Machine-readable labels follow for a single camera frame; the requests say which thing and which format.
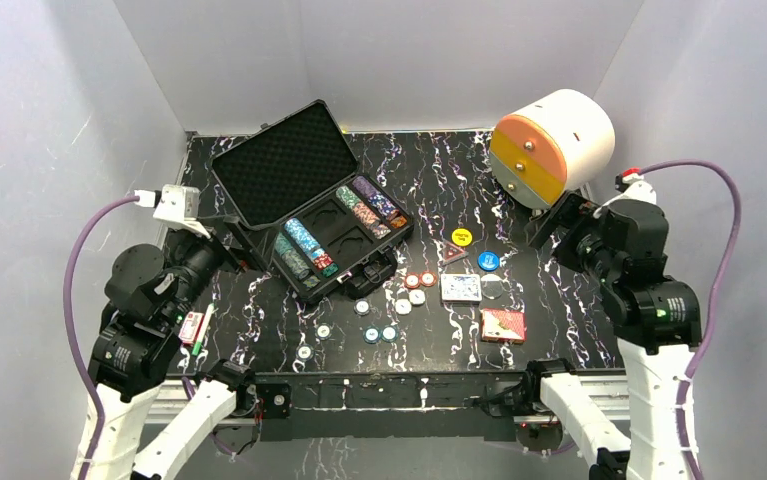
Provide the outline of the blue small blind button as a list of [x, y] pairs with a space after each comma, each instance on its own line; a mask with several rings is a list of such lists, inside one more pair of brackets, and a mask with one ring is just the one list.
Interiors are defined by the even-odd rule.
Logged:
[[478, 256], [479, 267], [486, 272], [493, 272], [500, 267], [500, 258], [491, 251], [484, 251]]

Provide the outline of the clear round dealer button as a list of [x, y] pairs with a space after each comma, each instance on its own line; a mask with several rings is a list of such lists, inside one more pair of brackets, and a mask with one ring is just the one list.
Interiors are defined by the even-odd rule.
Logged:
[[484, 298], [498, 299], [504, 294], [502, 279], [495, 274], [485, 274], [481, 277], [481, 292]]

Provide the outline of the yellow big blind button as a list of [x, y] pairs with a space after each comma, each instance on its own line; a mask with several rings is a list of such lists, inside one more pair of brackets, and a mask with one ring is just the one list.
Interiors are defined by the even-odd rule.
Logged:
[[457, 228], [451, 233], [451, 241], [459, 247], [467, 247], [473, 242], [473, 234], [466, 228]]

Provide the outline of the red playing card deck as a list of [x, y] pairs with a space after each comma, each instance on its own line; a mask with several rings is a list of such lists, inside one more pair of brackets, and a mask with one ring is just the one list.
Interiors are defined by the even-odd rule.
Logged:
[[484, 342], [522, 344], [527, 336], [525, 314], [514, 310], [482, 309], [480, 334]]

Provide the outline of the triangular all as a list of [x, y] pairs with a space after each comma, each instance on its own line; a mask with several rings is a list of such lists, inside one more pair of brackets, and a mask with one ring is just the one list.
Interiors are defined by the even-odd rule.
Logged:
[[454, 244], [452, 241], [444, 240], [442, 254], [440, 256], [440, 264], [446, 266], [462, 260], [468, 255], [469, 253], [463, 247]]

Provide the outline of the blue playing card deck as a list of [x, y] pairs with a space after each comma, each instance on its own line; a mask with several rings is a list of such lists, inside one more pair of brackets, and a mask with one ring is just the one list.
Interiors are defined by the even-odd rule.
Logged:
[[441, 274], [439, 285], [443, 302], [478, 303], [483, 298], [478, 274]]

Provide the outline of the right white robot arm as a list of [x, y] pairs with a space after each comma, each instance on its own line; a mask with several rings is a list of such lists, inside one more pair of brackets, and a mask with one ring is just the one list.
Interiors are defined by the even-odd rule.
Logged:
[[688, 479], [693, 447], [687, 426], [691, 403], [683, 373], [700, 345], [701, 312], [695, 292], [665, 275], [668, 222], [656, 205], [620, 198], [598, 206], [563, 194], [526, 227], [540, 248], [562, 228], [557, 263], [589, 277], [600, 289], [625, 377], [630, 433], [624, 435], [586, 394], [564, 359], [527, 365], [522, 400], [536, 414], [553, 414], [589, 466], [591, 479]]

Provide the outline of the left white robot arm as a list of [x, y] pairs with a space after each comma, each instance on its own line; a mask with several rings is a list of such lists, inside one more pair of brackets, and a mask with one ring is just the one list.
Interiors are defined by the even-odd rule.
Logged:
[[182, 345], [178, 328], [184, 315], [217, 272], [245, 268], [242, 254], [214, 237], [184, 231], [170, 256], [140, 244], [117, 257], [86, 369], [89, 410], [72, 478], [173, 479], [222, 420], [253, 411], [253, 372], [219, 360], [157, 437], [140, 444]]

